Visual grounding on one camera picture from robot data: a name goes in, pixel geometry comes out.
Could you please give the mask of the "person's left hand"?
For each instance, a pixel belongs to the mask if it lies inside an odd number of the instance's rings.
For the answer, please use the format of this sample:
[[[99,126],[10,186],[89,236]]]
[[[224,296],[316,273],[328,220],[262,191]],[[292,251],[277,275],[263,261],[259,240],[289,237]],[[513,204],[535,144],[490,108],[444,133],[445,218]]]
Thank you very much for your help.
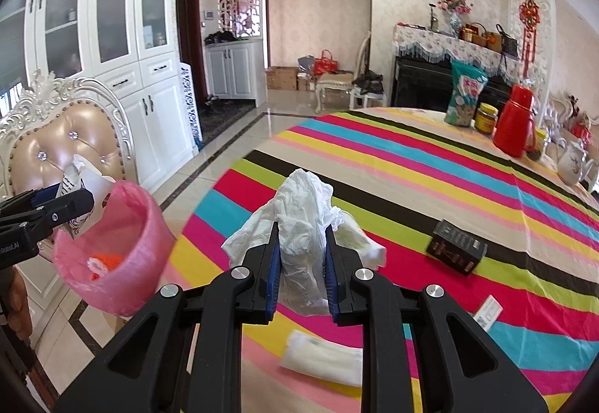
[[[14,267],[11,268],[10,286],[4,294],[3,300],[8,307],[7,324],[19,339],[27,340],[33,334],[27,288],[22,276]]]

